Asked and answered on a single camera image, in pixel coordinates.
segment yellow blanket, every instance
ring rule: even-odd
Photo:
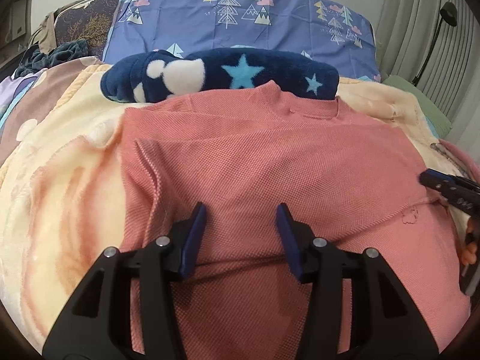
[[[126,107],[146,104],[105,99],[99,83],[109,68],[87,67],[0,169],[0,296],[38,351],[93,261],[123,238],[118,125]],[[341,79],[338,94],[400,127],[428,167],[458,174],[429,147],[438,141],[413,95],[350,79]]]

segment green cushion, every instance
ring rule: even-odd
[[[394,88],[398,88],[415,95],[423,114],[431,121],[440,138],[445,138],[450,130],[452,130],[452,123],[450,120],[447,119],[447,117],[427,96],[425,96],[406,79],[403,79],[400,76],[390,76],[385,81],[382,81],[382,84],[393,86]]]

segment lamp head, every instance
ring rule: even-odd
[[[440,16],[452,27],[457,26],[458,11],[454,3],[447,1],[442,9],[440,9]]]

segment crumpled cloth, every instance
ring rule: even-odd
[[[37,73],[41,69],[52,68],[63,62],[72,61],[87,55],[88,45],[85,39],[64,43],[48,54],[36,50],[25,64],[18,66],[15,71],[15,78],[24,77],[30,73]]]

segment polka dot blanket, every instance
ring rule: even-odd
[[[282,91],[333,100],[338,72],[294,52],[221,48],[183,58],[165,50],[128,56],[102,78],[105,97],[119,103],[157,103],[210,89],[254,88],[273,80]]]

